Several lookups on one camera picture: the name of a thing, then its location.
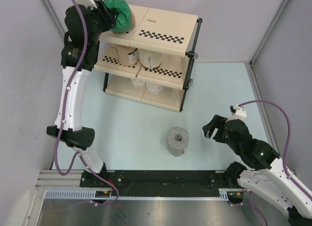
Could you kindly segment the green paper roll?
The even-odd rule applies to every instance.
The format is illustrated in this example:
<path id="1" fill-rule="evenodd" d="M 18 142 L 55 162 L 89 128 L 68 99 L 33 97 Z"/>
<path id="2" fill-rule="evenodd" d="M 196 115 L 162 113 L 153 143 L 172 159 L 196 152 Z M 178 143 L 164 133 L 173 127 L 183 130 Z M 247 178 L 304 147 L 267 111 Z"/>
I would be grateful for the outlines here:
<path id="1" fill-rule="evenodd" d="M 126 33 L 135 27 L 135 16 L 125 0 L 103 0 L 103 2 L 116 16 L 116 25 L 111 28 L 113 33 Z"/>

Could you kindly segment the grey paper roll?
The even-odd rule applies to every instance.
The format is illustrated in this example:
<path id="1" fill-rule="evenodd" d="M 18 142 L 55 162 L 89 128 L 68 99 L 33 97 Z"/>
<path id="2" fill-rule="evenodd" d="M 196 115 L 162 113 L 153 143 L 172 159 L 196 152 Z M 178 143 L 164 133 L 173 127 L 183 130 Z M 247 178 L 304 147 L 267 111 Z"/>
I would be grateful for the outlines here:
<path id="1" fill-rule="evenodd" d="M 181 127 L 172 128 L 167 135 L 167 149 L 169 153 L 175 157 L 184 154 L 189 143 L 189 133 Z"/>

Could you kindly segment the brown paper roll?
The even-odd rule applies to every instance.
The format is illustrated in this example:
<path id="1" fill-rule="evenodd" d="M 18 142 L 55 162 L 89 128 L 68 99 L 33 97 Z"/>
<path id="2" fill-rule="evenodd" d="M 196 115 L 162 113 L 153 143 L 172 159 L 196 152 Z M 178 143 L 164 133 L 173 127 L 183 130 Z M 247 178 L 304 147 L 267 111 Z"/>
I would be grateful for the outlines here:
<path id="1" fill-rule="evenodd" d="M 117 59 L 121 65 L 132 66 L 138 61 L 138 49 L 134 47 L 115 45 Z"/>

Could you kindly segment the cream paper roll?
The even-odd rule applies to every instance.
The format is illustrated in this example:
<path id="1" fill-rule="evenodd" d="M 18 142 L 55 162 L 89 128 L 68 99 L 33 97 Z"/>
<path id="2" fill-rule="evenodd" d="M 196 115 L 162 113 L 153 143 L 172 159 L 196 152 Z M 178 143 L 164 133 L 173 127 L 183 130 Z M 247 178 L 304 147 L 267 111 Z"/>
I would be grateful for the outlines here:
<path id="1" fill-rule="evenodd" d="M 162 63 L 162 53 L 154 51 L 139 49 L 138 58 L 141 65 L 146 69 L 157 69 Z"/>

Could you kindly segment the white flowered paper roll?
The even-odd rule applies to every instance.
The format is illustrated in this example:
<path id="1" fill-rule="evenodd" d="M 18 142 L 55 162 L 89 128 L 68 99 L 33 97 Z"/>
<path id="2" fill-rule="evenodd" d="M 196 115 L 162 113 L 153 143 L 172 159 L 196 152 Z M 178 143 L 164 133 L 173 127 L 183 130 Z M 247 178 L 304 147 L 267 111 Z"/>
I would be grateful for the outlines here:
<path id="1" fill-rule="evenodd" d="M 161 86 L 159 84 L 154 84 L 151 82 L 146 82 L 146 88 L 152 94 L 159 94 L 163 91 L 164 86 Z"/>

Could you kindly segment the white dotted paper roll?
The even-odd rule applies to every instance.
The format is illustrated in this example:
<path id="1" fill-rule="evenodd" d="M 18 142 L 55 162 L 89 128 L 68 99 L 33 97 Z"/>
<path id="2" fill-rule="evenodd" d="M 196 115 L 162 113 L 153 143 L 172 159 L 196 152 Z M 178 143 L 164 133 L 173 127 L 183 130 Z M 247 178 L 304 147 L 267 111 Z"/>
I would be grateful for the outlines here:
<path id="1" fill-rule="evenodd" d="M 145 87 L 145 81 L 139 80 L 139 79 L 130 79 L 130 82 L 132 84 L 133 87 L 136 88 L 143 88 Z"/>

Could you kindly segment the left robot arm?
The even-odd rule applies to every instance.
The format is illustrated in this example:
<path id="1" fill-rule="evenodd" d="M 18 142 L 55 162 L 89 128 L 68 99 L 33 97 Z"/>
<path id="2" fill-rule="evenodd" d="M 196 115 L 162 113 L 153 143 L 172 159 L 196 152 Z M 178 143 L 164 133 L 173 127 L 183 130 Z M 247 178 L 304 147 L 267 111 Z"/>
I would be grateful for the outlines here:
<path id="1" fill-rule="evenodd" d="M 75 0 L 66 10 L 64 48 L 61 51 L 62 92 L 59 111 L 54 125 L 47 127 L 47 135 L 72 148 L 83 158 L 86 170 L 92 172 L 91 182 L 104 186 L 108 175 L 103 172 L 104 162 L 92 143 L 95 131 L 82 125 L 82 109 L 86 83 L 98 59 L 99 37 L 115 26 L 113 11 L 103 0 L 93 4 Z"/>

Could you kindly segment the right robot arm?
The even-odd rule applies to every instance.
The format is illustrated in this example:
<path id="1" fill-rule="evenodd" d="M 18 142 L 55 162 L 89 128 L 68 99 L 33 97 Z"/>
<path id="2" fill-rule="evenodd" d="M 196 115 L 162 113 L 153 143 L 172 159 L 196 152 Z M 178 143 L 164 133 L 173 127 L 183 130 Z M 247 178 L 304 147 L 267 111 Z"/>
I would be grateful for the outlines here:
<path id="1" fill-rule="evenodd" d="M 280 155 L 265 141 L 253 138 L 240 119 L 214 115 L 203 126 L 204 136 L 226 144 L 241 158 L 225 171 L 229 187 L 246 188 L 263 198 L 288 218 L 292 226 L 312 224 L 312 192 L 283 166 Z"/>

